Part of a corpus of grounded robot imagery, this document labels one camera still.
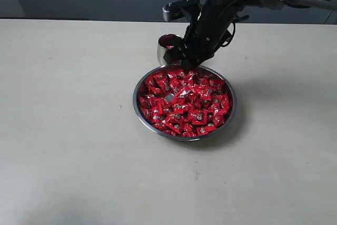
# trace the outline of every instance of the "robotic arm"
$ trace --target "robotic arm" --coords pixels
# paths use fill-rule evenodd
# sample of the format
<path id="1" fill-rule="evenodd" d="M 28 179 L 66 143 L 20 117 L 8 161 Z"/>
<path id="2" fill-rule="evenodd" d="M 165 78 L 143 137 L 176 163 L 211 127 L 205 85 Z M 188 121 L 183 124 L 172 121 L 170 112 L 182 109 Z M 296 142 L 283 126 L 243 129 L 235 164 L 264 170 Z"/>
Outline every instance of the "robotic arm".
<path id="1" fill-rule="evenodd" d="M 181 60 L 182 67 L 191 70 L 214 56 L 220 47 L 229 45 L 235 33 L 235 23 L 248 16 L 239 17 L 245 6 L 282 9 L 284 5 L 294 8 L 317 7 L 337 11 L 337 0 L 181 0 L 163 7 L 164 19 L 172 21 L 186 17 L 189 26 L 184 38 L 168 50 L 164 59 L 167 63 Z M 227 29 L 230 24 L 234 30 Z"/>

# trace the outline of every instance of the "bowl rim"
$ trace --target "bowl rim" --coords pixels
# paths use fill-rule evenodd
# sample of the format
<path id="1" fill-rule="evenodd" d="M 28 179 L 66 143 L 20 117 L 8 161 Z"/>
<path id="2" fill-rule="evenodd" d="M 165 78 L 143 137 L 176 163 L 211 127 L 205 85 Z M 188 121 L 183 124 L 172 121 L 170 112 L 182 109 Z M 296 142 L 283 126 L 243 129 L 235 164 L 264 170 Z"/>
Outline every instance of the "bowl rim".
<path id="1" fill-rule="evenodd" d="M 219 78 L 221 78 L 222 80 L 224 80 L 226 82 L 226 85 L 228 86 L 228 88 L 230 89 L 231 91 L 231 94 L 232 94 L 232 98 L 233 98 L 233 106 L 232 106 L 232 112 L 231 112 L 231 115 L 228 117 L 228 119 L 226 120 L 226 122 L 224 124 L 222 124 L 218 129 L 210 132 L 209 134 L 205 134 L 205 135 L 198 135 L 198 136 L 195 136 L 195 137 L 181 137 L 181 136 L 175 136 L 175 135 L 170 135 L 170 134 L 167 134 L 165 132 L 162 132 L 158 129 L 156 129 L 155 127 L 153 127 L 150 123 L 147 122 L 147 120 L 144 118 L 141 110 L 139 109 L 138 107 L 138 102 L 137 102 L 137 95 L 138 95 L 138 90 L 140 88 L 140 86 L 142 85 L 142 83 L 144 82 L 144 80 L 150 75 L 152 74 L 153 72 L 155 71 L 158 71 L 160 69 L 163 69 L 163 68 L 166 68 L 166 67 L 169 67 L 171 65 L 164 65 L 164 66 L 159 66 L 157 68 L 154 68 L 153 70 L 149 71 L 148 73 L 146 73 L 140 80 L 139 82 L 137 83 L 136 87 L 135 87 L 135 90 L 133 92 L 133 97 L 132 97 L 132 104 L 133 104 L 133 108 L 136 112 L 136 115 L 138 116 L 138 118 L 140 119 L 140 121 L 148 128 L 150 129 L 151 131 L 161 135 L 161 136 L 164 136 L 166 138 L 169 138 L 169 139 L 172 139 L 172 140 L 176 140 L 176 141 L 184 141 L 184 142 L 190 142 L 190 141 L 197 141 L 197 140 L 200 140 L 200 139 L 204 139 L 204 138 L 208 138 L 208 137 L 211 137 L 211 136 L 214 136 L 216 134 L 218 134 L 220 131 L 222 131 L 225 127 L 227 127 L 231 121 L 233 120 L 234 116 L 235 116 L 235 113 L 236 113 L 236 109 L 237 109 L 237 99 L 236 99 L 236 94 L 234 92 L 234 89 L 232 87 L 232 85 L 228 82 L 228 80 L 223 77 L 221 74 L 219 74 L 218 72 L 216 72 L 215 70 L 211 69 L 211 68 L 208 68 L 206 66 L 203 66 L 203 65 L 200 65 L 198 68 L 202 68 L 202 69 L 205 69 L 207 71 L 210 71 L 212 72 L 213 74 L 217 75 Z"/>

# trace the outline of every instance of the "small cup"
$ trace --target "small cup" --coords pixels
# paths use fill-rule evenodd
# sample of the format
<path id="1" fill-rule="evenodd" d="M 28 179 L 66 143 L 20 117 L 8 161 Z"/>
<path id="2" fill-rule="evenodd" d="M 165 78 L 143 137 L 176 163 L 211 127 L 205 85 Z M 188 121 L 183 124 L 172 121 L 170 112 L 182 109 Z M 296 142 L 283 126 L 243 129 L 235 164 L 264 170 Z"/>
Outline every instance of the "small cup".
<path id="1" fill-rule="evenodd" d="M 160 66 L 167 65 L 164 59 L 165 52 L 181 41 L 181 37 L 175 34 L 165 34 L 158 39 L 157 59 Z"/>

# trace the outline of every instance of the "metal bowl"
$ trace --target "metal bowl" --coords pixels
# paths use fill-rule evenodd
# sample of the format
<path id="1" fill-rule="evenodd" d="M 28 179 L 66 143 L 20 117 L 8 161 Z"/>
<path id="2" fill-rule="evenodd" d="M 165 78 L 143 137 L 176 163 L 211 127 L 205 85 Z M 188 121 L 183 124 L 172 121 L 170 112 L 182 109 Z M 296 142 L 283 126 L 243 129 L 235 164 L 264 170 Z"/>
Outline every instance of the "metal bowl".
<path id="1" fill-rule="evenodd" d="M 236 112 L 236 107 L 237 107 L 237 102 L 236 102 L 236 96 L 234 93 L 234 90 L 232 88 L 232 86 L 230 85 L 230 83 L 222 76 L 220 75 L 218 72 L 205 67 L 205 66 L 199 66 L 197 69 L 195 69 L 195 71 L 197 71 L 199 74 L 214 74 L 216 75 L 218 78 L 225 80 L 226 84 L 225 84 L 225 91 L 228 94 L 229 97 L 229 101 L 230 101 L 230 105 L 231 108 L 229 109 L 229 112 L 227 115 L 225 115 L 225 119 L 226 122 L 224 124 L 222 124 L 220 127 L 218 127 L 217 130 L 214 130 L 212 132 L 210 132 L 209 134 L 205 134 L 205 135 L 199 135 L 199 136 L 195 136 L 195 137 L 181 137 L 181 136 L 174 136 L 174 135 L 170 135 L 167 134 L 165 132 L 162 132 L 158 129 L 156 129 L 155 127 L 153 127 L 143 116 L 141 110 L 139 109 L 139 104 L 138 104 L 138 98 L 137 95 L 138 93 L 145 88 L 145 84 L 143 83 L 144 80 L 150 75 L 150 74 L 156 74 L 159 72 L 167 72 L 167 71 L 172 71 L 172 70 L 177 70 L 177 69 L 181 69 L 180 65 L 167 65 L 167 66 L 161 66 L 158 68 L 155 68 L 153 70 L 151 70 L 150 72 L 148 72 L 146 75 L 144 75 L 142 77 L 142 79 L 140 79 L 140 81 L 138 82 L 134 92 L 133 92 L 133 108 L 138 116 L 138 118 L 141 120 L 141 122 L 150 130 L 152 130 L 153 132 L 160 134 L 164 137 L 167 137 L 169 139 L 173 139 L 173 140 L 177 140 L 177 141 L 184 141 L 184 142 L 189 142 L 189 141 L 197 141 L 200 139 L 204 139 L 204 138 L 208 138 L 210 136 L 214 136 L 216 134 L 219 134 L 222 130 L 224 130 L 232 121 L 232 119 L 234 118 L 235 112 Z"/>

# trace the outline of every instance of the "white table surface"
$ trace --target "white table surface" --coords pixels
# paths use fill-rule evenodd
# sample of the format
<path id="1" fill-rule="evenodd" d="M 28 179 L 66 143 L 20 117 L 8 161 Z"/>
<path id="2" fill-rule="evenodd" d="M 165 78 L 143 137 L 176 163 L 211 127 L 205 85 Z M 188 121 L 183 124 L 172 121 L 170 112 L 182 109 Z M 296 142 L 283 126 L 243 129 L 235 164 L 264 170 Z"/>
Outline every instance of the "white table surface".
<path id="1" fill-rule="evenodd" d="M 132 107 L 186 24 L 0 21 L 0 224 L 335 224 L 337 26 L 242 24 L 205 63 L 239 108 L 179 143 Z"/>

